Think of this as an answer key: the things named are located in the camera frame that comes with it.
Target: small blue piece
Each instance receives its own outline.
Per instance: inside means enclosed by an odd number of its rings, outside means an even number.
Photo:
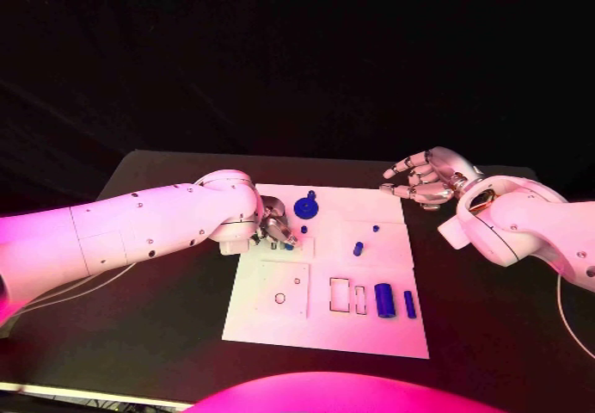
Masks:
[[[296,200],[293,205],[293,213],[301,219],[311,219],[318,214],[318,204],[315,202],[315,192],[306,192],[306,198]]]
[[[355,243],[355,248],[353,249],[353,255],[360,256],[363,251],[363,243],[357,242]]]
[[[374,285],[376,293],[376,308],[377,316],[380,318],[391,318],[396,316],[394,311],[394,301],[393,301],[393,290],[390,284],[376,284]]]
[[[404,295],[404,306],[406,306],[406,316],[409,318],[417,318],[415,314],[415,305],[413,305],[413,295],[410,291],[403,292]]]

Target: dark background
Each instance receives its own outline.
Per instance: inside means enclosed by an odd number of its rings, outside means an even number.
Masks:
[[[135,149],[389,164],[443,145],[585,199],[580,14],[521,2],[4,2],[0,210],[93,200]]]

